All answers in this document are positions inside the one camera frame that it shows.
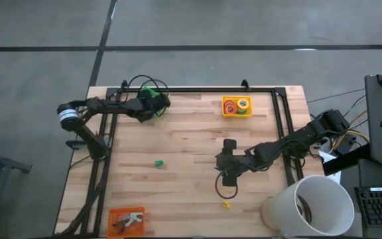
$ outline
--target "green object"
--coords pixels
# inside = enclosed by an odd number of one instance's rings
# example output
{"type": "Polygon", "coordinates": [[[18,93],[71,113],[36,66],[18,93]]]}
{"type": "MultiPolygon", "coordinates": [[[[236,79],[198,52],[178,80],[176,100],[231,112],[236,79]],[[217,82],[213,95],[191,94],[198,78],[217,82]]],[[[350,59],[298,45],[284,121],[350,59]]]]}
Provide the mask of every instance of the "green object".
{"type": "Polygon", "coordinates": [[[150,95],[151,95],[153,98],[156,97],[156,96],[158,96],[158,95],[160,94],[160,93],[155,92],[154,90],[152,90],[152,89],[150,89],[150,88],[148,88],[148,87],[146,87],[146,86],[144,86],[143,89],[142,89],[141,91],[144,91],[144,90],[148,90],[148,91],[150,92],[150,95]]]}
{"type": "Polygon", "coordinates": [[[247,110],[238,109],[237,114],[245,114],[246,112],[247,112],[247,110]]]}
{"type": "Polygon", "coordinates": [[[164,163],[163,163],[163,160],[157,160],[157,161],[155,161],[154,162],[154,165],[156,166],[156,167],[160,167],[161,165],[163,165],[164,163]]]}

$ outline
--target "wooden table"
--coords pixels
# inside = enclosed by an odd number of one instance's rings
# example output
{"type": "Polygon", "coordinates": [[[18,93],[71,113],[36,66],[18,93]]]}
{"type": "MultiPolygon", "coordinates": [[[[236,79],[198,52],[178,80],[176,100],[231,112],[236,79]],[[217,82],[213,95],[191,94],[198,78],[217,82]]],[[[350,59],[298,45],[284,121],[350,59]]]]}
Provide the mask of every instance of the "wooden table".
{"type": "MultiPolygon", "coordinates": [[[[91,87],[88,97],[105,98],[106,89],[91,87]]],[[[286,86],[286,90],[297,130],[310,121],[308,106],[302,86],[286,86]]],[[[267,172],[240,176],[239,192],[229,200],[229,209],[222,206],[223,199],[214,189],[219,173],[214,169],[214,156],[221,151],[224,138],[237,140],[235,154],[260,142],[278,139],[272,96],[267,93],[175,93],[169,98],[172,105],[161,118],[139,123],[127,116],[118,117],[100,236],[107,232],[109,209],[133,206],[146,208],[147,236],[275,235],[262,224],[259,207],[267,197],[286,188],[282,159],[276,160],[267,172]],[[222,95],[251,96],[254,115],[247,119],[224,118],[222,95]],[[156,160],[163,160],[165,165],[156,168],[156,160]]],[[[283,127],[288,133],[282,102],[279,105],[283,127]]],[[[88,127],[97,131],[100,121],[101,116],[94,116],[88,127]]],[[[88,154],[86,149],[76,151],[72,163],[88,154]]],[[[83,206],[91,168],[89,159],[70,171],[56,232],[63,231],[83,206]]],[[[305,176],[324,174],[320,160],[309,157],[303,171],[305,176]]],[[[235,190],[221,185],[220,188],[224,195],[231,195],[235,190]]],[[[95,209],[91,212],[89,231],[94,214],[95,209]]]]}

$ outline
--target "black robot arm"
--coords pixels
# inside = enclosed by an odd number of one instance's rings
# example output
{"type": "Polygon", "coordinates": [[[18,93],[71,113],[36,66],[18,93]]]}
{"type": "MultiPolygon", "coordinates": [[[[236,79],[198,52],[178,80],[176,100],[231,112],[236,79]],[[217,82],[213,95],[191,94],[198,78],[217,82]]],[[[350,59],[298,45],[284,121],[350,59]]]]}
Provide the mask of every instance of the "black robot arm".
{"type": "Polygon", "coordinates": [[[143,123],[153,118],[154,114],[170,106],[168,97],[162,93],[152,96],[147,90],[139,92],[136,98],[121,102],[117,100],[74,100],[60,104],[57,109],[61,126],[66,131],[73,131],[85,142],[92,159],[104,159],[108,150],[104,138],[95,135],[86,126],[96,114],[125,114],[143,123]]]}
{"type": "Polygon", "coordinates": [[[266,171],[284,151],[295,158],[303,158],[309,152],[309,146],[324,137],[338,137],[349,128],[349,123],[338,110],[321,113],[305,127],[279,139],[255,145],[244,151],[244,155],[233,155],[237,148],[234,139],[223,141],[222,152],[216,155],[216,169],[222,176],[222,185],[237,186],[237,178],[244,172],[266,171]]]}

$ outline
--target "keyboard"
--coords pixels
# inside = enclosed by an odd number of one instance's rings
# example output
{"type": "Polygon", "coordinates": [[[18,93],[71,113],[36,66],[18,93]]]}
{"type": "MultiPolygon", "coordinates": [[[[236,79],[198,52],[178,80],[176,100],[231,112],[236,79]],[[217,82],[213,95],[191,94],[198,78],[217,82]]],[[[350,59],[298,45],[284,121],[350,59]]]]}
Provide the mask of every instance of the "keyboard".
{"type": "Polygon", "coordinates": [[[355,192],[364,225],[382,227],[382,187],[356,187],[355,192]]]}

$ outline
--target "gray floor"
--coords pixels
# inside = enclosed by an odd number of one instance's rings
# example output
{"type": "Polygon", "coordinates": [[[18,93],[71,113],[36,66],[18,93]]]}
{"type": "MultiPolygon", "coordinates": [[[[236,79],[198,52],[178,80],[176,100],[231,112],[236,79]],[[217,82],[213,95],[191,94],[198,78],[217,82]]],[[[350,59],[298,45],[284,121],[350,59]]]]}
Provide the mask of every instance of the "gray floor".
{"type": "MultiPolygon", "coordinates": [[[[0,0],[0,46],[97,46],[109,4],[0,0]]],[[[382,44],[382,1],[119,0],[107,45],[170,44],[382,44]]],[[[30,175],[13,173],[0,238],[52,233],[72,153],[64,141],[73,136],[60,128],[56,107],[85,97],[95,59],[96,52],[0,52],[0,154],[34,165],[30,175]]],[[[97,85],[137,74],[181,86],[303,85],[310,101],[363,88],[366,74],[382,74],[382,50],[106,52],[97,85]]],[[[344,112],[362,95],[309,108],[344,112]]],[[[366,124],[358,130],[368,133],[366,124]]],[[[346,188],[355,180],[344,173],[346,188]]]]}

